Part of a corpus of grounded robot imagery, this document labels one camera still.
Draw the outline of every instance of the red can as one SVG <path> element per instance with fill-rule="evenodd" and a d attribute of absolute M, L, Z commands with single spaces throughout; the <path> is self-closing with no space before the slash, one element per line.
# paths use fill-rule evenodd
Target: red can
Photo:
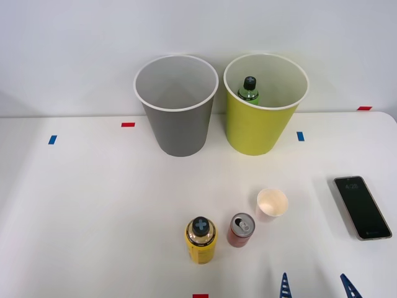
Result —
<path fill-rule="evenodd" d="M 255 231 L 255 221 L 247 213 L 238 213 L 231 219 L 228 241 L 231 246 L 243 247 Z"/>

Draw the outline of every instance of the soda can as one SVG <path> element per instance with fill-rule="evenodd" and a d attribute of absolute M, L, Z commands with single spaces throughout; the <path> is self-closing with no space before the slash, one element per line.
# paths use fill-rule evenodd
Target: soda can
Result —
<path fill-rule="evenodd" d="M 196 217 L 186 227 L 185 241 L 194 263 L 205 264 L 211 261 L 217 240 L 215 225 L 205 217 Z"/>
<path fill-rule="evenodd" d="M 231 219 L 228 241 L 231 246 L 243 247 L 255 231 L 254 219 L 246 213 L 238 213 Z"/>

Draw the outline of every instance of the white wall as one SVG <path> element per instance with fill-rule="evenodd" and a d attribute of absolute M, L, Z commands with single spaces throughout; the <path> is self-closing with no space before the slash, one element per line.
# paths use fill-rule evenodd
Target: white wall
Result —
<path fill-rule="evenodd" d="M 221 76 L 272 52 L 310 77 L 299 110 L 397 119 L 396 32 L 395 0 L 1 0 L 0 116 L 143 114 L 132 81 L 156 56 L 197 55 Z"/>

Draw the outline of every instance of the can lid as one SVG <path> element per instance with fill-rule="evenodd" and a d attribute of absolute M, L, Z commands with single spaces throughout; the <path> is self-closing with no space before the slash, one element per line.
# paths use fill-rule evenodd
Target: can lid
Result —
<path fill-rule="evenodd" d="M 205 217 L 199 216 L 193 219 L 192 229 L 194 235 L 203 237 L 210 231 L 210 223 Z"/>
<path fill-rule="evenodd" d="M 247 213 L 238 213 L 231 219 L 232 231 L 239 237 L 249 237 L 254 233 L 255 221 Z"/>

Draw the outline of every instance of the cup rim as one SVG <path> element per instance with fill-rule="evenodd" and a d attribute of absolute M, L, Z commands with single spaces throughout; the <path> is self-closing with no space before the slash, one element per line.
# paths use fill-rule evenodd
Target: cup rim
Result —
<path fill-rule="evenodd" d="M 270 215 L 270 214 L 267 214 L 266 212 L 264 212 L 258 204 L 259 195 L 261 194 L 262 191 L 280 191 L 284 195 L 284 198 L 286 199 L 286 202 L 287 202 L 287 208 L 285 208 L 284 212 L 281 214 L 278 214 L 278 215 Z M 278 188 L 264 188 L 261 191 L 259 191 L 258 195 L 256 197 L 256 205 L 265 215 L 270 216 L 270 217 L 280 217 L 281 215 L 285 214 L 288 211 L 288 207 L 290 206 L 287 196 L 284 194 L 284 192 L 281 189 L 278 189 Z"/>
<path fill-rule="evenodd" d="M 199 102 L 198 104 L 195 104 L 194 106 L 190 106 L 190 107 L 184 107 L 181 109 L 165 109 L 163 107 L 156 107 L 150 103 L 148 103 L 147 101 L 145 101 L 138 93 L 138 91 L 136 90 L 136 79 L 138 79 L 138 76 L 140 75 L 140 73 L 150 64 L 158 61 L 158 60 L 162 60 L 162 59 L 166 59 L 166 58 L 170 58 L 170 57 L 185 57 L 185 58 L 191 58 L 191 59 L 196 59 L 198 61 L 203 62 L 204 64 L 206 64 L 214 73 L 215 78 L 216 78 L 216 83 L 215 83 L 215 88 L 212 91 L 211 95 L 209 95 L 206 99 L 204 99 L 203 101 Z M 136 73 L 135 77 L 134 77 L 134 82 L 133 82 L 133 88 L 134 88 L 134 92 L 135 95 L 138 97 L 138 99 L 146 106 L 151 107 L 152 109 L 158 110 L 158 111 L 163 111 L 163 112 L 184 112 L 184 111 L 189 111 L 192 109 L 195 109 L 196 107 L 200 107 L 203 104 L 205 104 L 206 102 L 208 102 L 216 93 L 216 91 L 218 90 L 219 87 L 219 77 L 218 77 L 218 73 L 216 72 L 216 70 L 214 69 L 214 67 L 209 64 L 207 61 L 200 59 L 198 57 L 195 56 L 190 56 L 190 55 L 167 55 L 167 56 L 161 56 L 159 58 L 156 58 L 154 60 L 151 60 L 149 62 L 147 62 L 145 65 L 143 65 L 138 72 Z"/>
<path fill-rule="evenodd" d="M 227 73 L 228 73 L 228 70 L 229 70 L 230 66 L 231 66 L 234 62 L 236 62 L 236 61 L 238 61 L 238 60 L 240 60 L 240 59 L 246 58 L 246 57 L 248 57 L 248 56 L 261 56 L 261 55 L 274 56 L 274 57 L 277 57 L 277 58 L 281 58 L 281 59 L 283 59 L 283 60 L 286 60 L 286 61 L 292 63 L 293 65 L 295 65 L 295 66 L 301 71 L 301 73 L 302 73 L 303 76 L 305 77 L 306 82 L 307 82 L 307 85 L 308 85 L 307 88 L 306 88 L 306 92 L 305 92 L 304 95 L 301 97 L 301 99 L 299 99 L 298 101 L 296 101 L 296 102 L 294 102 L 293 104 L 290 104 L 290 105 L 288 105 L 288 106 L 283 106 L 283 107 L 261 107 L 261 106 L 252 105 L 252 104 L 250 104 L 250 103 L 248 103 L 248 102 L 242 100 L 240 97 L 238 97 L 237 95 L 235 95 L 234 92 L 232 92 L 232 90 L 230 89 L 230 87 L 229 87 L 229 85 L 228 85 L 228 82 L 227 82 L 227 80 L 226 80 L 226 75 L 227 75 Z M 304 100 L 304 98 L 307 96 L 307 94 L 308 94 L 308 92 L 309 92 L 309 89 L 310 89 L 309 77 L 308 77 L 308 75 L 306 74 L 306 72 L 303 70 L 303 68 L 302 68 L 301 66 L 299 66 L 299 64 L 295 63 L 295 62 L 292 61 L 291 59 L 285 58 L 285 57 L 280 56 L 280 55 L 277 55 L 277 54 L 271 54 L 271 53 L 252 53 L 252 54 L 247 54 L 247 55 L 243 55 L 243 56 L 237 57 L 237 58 L 234 59 L 232 62 L 230 62 L 229 65 L 226 67 L 225 72 L 223 73 L 223 82 L 224 82 L 224 84 L 225 84 L 225 87 L 226 87 L 227 91 L 228 91 L 235 99 L 237 99 L 239 102 L 241 102 L 242 104 L 245 104 L 245 105 L 247 105 L 247 106 L 249 106 L 249 107 L 252 107 L 253 109 L 259 109 L 259 110 L 265 110 L 265 111 L 287 110 L 287 109 L 289 109 L 289 108 L 291 108 L 291 107 L 295 107 L 295 106 L 299 105 L 299 103 L 301 103 L 302 100 Z"/>

